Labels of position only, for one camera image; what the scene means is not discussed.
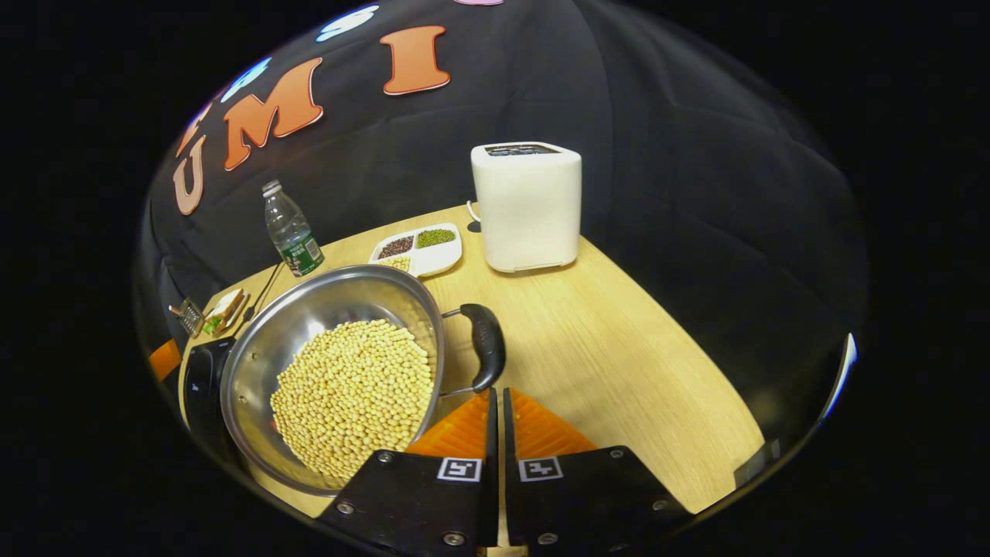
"stainless steel pot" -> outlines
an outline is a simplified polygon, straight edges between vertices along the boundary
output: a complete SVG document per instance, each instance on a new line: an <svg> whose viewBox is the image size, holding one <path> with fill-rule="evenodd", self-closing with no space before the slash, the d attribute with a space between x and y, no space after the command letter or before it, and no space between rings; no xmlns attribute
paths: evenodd
<svg viewBox="0 0 990 557"><path fill-rule="evenodd" d="M471 340L481 361L472 385L440 392L444 378L443 320L456 314L471 319ZM441 314L430 292L414 277L380 265L358 265L310 278L275 298L250 323L234 345L221 379L220 406L238 448L261 470L300 492L335 496L343 486L307 469L275 429L269 400L282 373L317 334L340 323L388 319L407 327L427 351L434 390L414 437L431 425L437 400L458 392L482 392L505 367L505 342L492 312L464 304Z"/></svg>

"orange letter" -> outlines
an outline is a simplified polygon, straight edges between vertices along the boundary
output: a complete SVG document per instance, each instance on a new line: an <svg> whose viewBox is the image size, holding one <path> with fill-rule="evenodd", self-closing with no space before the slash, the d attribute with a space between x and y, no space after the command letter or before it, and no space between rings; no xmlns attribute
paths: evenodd
<svg viewBox="0 0 990 557"><path fill-rule="evenodd" d="M403 95L450 83L450 74L437 68L434 48L434 39L445 32L439 25L428 25L381 38L382 45L392 46L392 79L385 83L385 94Z"/></svg>
<svg viewBox="0 0 990 557"><path fill-rule="evenodd" d="M210 101L210 104L206 105L203 112L200 112L195 118L193 118L192 122L189 122L189 127L186 128L186 133L182 136L182 143L179 144L179 150L175 152L175 157L177 159L179 154L182 153L182 150L185 149L186 144L189 143L189 140L191 140L192 137L196 135L196 132L199 131L199 123L203 121L203 118L206 118L206 113L210 111L211 106L213 106L213 101Z"/></svg>
<svg viewBox="0 0 990 557"><path fill-rule="evenodd" d="M228 124L225 169L233 170L250 156L250 147L245 143L243 134L247 134L251 142L259 147L268 143L268 130L276 112L278 124L272 132L276 138L305 128L323 116L323 107L313 103L311 86L313 70L322 61L322 58L313 58L286 71L265 102L248 95L227 111L224 115Z"/></svg>
<svg viewBox="0 0 990 557"><path fill-rule="evenodd" d="M172 181L175 182L175 202L179 204L179 212L183 215L191 214L199 199L203 197L203 142L206 136L199 138L199 141L192 144L189 150L189 158L192 159L192 191L185 189L185 159L179 163L179 168L175 169Z"/></svg>

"white cable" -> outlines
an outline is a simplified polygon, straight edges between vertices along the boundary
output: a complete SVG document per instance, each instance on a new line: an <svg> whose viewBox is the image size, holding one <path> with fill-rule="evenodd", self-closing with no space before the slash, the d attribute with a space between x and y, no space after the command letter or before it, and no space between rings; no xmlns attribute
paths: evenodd
<svg viewBox="0 0 990 557"><path fill-rule="evenodd" d="M478 222L481 222L481 218L479 218L478 215L474 214L474 209L471 208L471 200L470 199L467 200L467 212L471 213L471 218L473 218L474 220L476 220Z"/></svg>

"black pot handle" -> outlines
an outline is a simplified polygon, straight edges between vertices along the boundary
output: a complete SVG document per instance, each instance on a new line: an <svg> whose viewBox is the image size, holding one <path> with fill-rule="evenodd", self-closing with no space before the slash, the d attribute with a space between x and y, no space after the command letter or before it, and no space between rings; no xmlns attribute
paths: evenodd
<svg viewBox="0 0 990 557"><path fill-rule="evenodd" d="M444 392L441 396L470 391L484 392L498 381L505 369L505 338L492 310L476 303L465 303L458 309L445 313L443 318L458 313L471 320L471 344L481 361L481 368L471 382L471 387Z"/></svg>

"bottle cap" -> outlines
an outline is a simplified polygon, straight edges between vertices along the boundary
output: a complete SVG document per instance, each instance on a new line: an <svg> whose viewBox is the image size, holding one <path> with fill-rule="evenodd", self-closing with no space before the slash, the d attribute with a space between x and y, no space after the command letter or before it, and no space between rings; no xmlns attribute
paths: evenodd
<svg viewBox="0 0 990 557"><path fill-rule="evenodd" d="M261 187L261 195L267 197L273 195L282 190L282 184L278 183L278 180L272 180L269 183Z"/></svg>

